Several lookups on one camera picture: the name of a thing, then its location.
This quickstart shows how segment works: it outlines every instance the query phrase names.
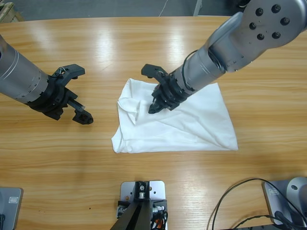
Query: black joint housing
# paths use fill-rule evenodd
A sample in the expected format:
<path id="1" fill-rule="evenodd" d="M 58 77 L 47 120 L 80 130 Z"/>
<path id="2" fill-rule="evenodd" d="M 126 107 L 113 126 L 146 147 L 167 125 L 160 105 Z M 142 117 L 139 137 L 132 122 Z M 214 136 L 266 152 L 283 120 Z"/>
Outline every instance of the black joint housing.
<path id="1" fill-rule="evenodd" d="M 173 110 L 189 97 L 189 94 L 178 86 L 173 73 L 168 74 L 160 66 L 146 64 L 141 73 L 148 78 L 155 78 L 159 82 L 152 93 L 153 103 L 149 107 L 148 113 L 155 114 L 164 108 Z"/>
<path id="2" fill-rule="evenodd" d="M 41 96 L 33 102 L 28 102 L 27 105 L 46 116 L 59 120 L 64 112 L 63 108 L 68 107 L 67 104 L 69 104 L 75 108 L 74 121 L 82 125 L 91 124 L 94 121 L 92 115 L 84 110 L 83 105 L 75 101 L 78 96 L 65 87 L 71 79 L 77 79 L 83 74 L 85 74 L 84 68 L 76 64 L 58 68 L 48 77 L 48 86 Z"/>

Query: metal bracket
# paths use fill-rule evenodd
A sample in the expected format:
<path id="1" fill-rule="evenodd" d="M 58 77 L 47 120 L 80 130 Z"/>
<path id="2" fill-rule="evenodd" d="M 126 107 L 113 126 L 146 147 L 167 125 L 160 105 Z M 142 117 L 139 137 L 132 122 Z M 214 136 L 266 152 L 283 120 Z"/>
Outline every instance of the metal bracket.
<path id="1" fill-rule="evenodd" d="M 111 230 L 149 230 L 161 206 L 167 211 L 163 181 L 124 182 L 120 188 L 118 221 Z"/>

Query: white cloth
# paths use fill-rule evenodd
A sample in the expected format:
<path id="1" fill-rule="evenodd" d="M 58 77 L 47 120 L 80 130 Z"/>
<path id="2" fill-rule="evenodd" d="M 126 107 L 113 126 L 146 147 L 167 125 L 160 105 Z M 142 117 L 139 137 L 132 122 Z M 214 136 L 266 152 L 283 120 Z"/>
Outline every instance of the white cloth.
<path id="1" fill-rule="evenodd" d="M 149 114 L 156 84 L 129 79 L 118 100 L 116 153 L 237 150 L 236 134 L 218 84 L 190 96 L 173 111 Z"/>

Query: gray floor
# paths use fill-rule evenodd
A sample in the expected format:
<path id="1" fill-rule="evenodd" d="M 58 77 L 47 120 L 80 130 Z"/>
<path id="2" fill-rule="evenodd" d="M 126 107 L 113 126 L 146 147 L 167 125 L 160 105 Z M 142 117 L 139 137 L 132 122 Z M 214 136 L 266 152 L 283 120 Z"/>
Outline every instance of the gray floor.
<path id="1" fill-rule="evenodd" d="M 192 16 L 197 0 L 168 0 L 162 16 Z M 200 15 L 233 15 L 238 0 L 203 0 Z M 165 0 L 5 0 L 14 2 L 26 21 L 88 18 L 158 16 Z"/>

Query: wooden table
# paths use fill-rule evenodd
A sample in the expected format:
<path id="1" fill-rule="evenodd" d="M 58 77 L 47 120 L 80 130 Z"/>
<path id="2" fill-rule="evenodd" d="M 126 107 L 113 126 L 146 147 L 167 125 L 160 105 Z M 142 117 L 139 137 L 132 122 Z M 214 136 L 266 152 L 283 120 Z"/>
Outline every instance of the wooden table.
<path id="1" fill-rule="evenodd" d="M 8 23 L 0 33 L 52 74 L 76 63 L 86 75 L 68 87 L 94 117 L 81 126 L 65 109 L 59 121 L 0 95 L 0 186 L 21 187 L 18 229 L 109 229 L 123 181 L 163 180 L 169 229 L 204 230 L 223 192 L 250 177 L 307 176 L 307 34 L 269 50 L 218 80 L 239 151 L 115 154 L 117 99 L 144 64 L 172 71 L 227 17 L 91 18 Z M 216 229 L 267 214 L 260 182 L 233 191 Z M 246 226 L 269 224 L 269 219 Z"/>

